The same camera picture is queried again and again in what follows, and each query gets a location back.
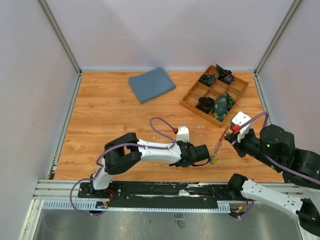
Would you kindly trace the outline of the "metal key organizer red handle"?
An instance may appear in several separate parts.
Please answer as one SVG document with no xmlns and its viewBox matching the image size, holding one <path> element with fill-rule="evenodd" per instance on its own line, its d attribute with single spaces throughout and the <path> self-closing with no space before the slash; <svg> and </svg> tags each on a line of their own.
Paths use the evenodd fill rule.
<svg viewBox="0 0 320 240">
<path fill-rule="evenodd" d="M 213 152 L 212 154 L 210 155 L 210 158 L 209 158 L 209 163 L 214 165 L 218 162 L 218 153 L 219 153 L 219 150 L 220 148 L 222 147 L 223 143 L 224 143 L 224 140 L 225 140 L 225 136 L 229 133 L 229 130 L 230 130 L 230 127 L 227 126 L 223 133 L 221 134 L 220 138 L 218 139 L 217 143 L 215 144 L 214 148 L 213 148 Z"/>
</svg>

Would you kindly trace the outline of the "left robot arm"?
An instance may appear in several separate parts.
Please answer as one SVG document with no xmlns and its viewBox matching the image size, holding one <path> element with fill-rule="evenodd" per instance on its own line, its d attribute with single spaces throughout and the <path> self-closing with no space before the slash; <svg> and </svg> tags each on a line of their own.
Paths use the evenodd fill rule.
<svg viewBox="0 0 320 240">
<path fill-rule="evenodd" d="M 139 162 L 164 162 L 170 167 L 187 168 L 210 160 L 205 144 L 194 146 L 186 141 L 170 140 L 171 143 L 150 142 L 130 132 L 107 143 L 96 160 L 98 170 L 90 178 L 89 193 L 96 198 L 103 197 L 114 176 L 127 172 Z"/>
</svg>

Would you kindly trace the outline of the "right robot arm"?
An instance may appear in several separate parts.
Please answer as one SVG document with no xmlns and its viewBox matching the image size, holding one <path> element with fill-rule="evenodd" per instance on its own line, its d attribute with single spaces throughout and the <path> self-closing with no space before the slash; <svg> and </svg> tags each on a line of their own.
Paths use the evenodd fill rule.
<svg viewBox="0 0 320 240">
<path fill-rule="evenodd" d="M 271 124 L 256 136 L 250 129 L 241 140 L 240 131 L 227 134 L 239 157 L 249 155 L 288 181 L 305 190 L 304 197 L 293 197 L 264 187 L 253 180 L 235 173 L 227 183 L 226 193 L 232 200 L 241 197 L 266 204 L 296 220 L 312 235 L 320 235 L 320 155 L 295 146 L 291 132 Z"/>
</svg>

